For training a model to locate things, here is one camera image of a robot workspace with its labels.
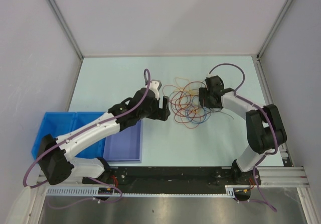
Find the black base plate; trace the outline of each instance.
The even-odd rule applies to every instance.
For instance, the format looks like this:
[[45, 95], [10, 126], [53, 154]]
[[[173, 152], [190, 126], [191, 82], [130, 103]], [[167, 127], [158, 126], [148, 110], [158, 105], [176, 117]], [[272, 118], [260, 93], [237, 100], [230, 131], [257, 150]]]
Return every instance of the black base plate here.
[[235, 180], [222, 167], [118, 167], [112, 174], [122, 192], [137, 194], [224, 194], [225, 185], [249, 185], [251, 177]]

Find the purple tray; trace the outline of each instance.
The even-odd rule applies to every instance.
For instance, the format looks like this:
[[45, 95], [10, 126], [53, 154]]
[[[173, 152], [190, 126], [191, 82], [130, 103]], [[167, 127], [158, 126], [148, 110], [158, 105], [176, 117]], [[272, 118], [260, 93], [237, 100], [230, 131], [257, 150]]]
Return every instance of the purple tray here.
[[142, 121], [105, 141], [104, 159], [110, 162], [141, 162]]

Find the metal floor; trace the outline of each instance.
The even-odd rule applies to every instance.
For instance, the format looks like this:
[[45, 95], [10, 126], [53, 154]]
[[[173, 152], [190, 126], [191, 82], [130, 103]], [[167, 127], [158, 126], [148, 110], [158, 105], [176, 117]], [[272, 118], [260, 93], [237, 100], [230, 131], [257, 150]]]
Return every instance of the metal floor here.
[[[85, 201], [63, 210], [53, 210], [45, 204], [39, 223], [307, 223], [296, 188], [269, 188], [263, 192], [278, 209], [277, 213], [263, 204], [237, 204], [231, 198], [127, 197], [113, 204]], [[63, 206], [81, 198], [48, 196], [46, 201], [54, 206]], [[256, 189], [252, 198], [260, 198]]]

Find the tangled wires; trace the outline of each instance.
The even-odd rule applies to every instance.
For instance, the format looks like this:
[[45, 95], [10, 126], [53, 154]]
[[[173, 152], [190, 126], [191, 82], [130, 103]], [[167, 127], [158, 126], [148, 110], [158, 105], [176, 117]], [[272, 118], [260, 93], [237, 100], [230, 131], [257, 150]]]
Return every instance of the tangled wires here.
[[[178, 79], [187, 81], [188, 84], [181, 87], [177, 82]], [[206, 87], [204, 82], [190, 82], [188, 79], [176, 77], [175, 83], [177, 86], [165, 85], [163, 87], [163, 95], [165, 95], [165, 88], [174, 88], [169, 95], [169, 102], [171, 104], [172, 112], [174, 113], [175, 122], [184, 124], [189, 129], [195, 129], [200, 124], [206, 122], [212, 113], [221, 111], [221, 109], [210, 109], [200, 106], [199, 88], [202, 86]]]

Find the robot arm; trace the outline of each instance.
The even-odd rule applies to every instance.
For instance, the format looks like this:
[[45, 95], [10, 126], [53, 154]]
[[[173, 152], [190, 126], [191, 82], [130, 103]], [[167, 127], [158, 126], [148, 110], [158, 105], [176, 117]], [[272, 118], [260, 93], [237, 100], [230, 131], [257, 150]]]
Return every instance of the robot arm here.
[[[224, 83], [219, 76], [208, 76], [205, 80], [206, 88], [199, 89], [199, 100], [202, 107], [226, 108], [246, 121], [246, 132], [249, 146], [243, 154], [234, 160], [232, 169], [236, 172], [247, 172], [262, 158], [266, 152], [274, 151], [275, 144], [269, 127], [265, 127], [265, 117], [262, 113], [248, 102], [243, 101], [234, 94], [231, 88], [224, 89]], [[278, 146], [283, 144], [286, 133], [277, 107], [273, 104], [262, 106], [272, 123]]]
[[162, 83], [152, 80], [146, 97], [141, 104], [129, 114], [119, 116], [134, 108], [146, 92], [146, 87], [136, 92], [134, 97], [126, 98], [114, 105], [101, 117], [93, 122], [65, 135], [53, 138], [46, 135], [41, 141], [38, 156], [57, 143], [64, 142], [58, 148], [44, 156], [39, 165], [51, 185], [59, 184], [70, 176], [97, 178], [102, 173], [110, 173], [110, 167], [103, 158], [75, 158], [82, 150], [97, 141], [134, 126], [139, 120], [149, 118], [166, 121], [170, 115], [168, 97], [163, 97], [163, 108], [159, 107], [159, 90]]

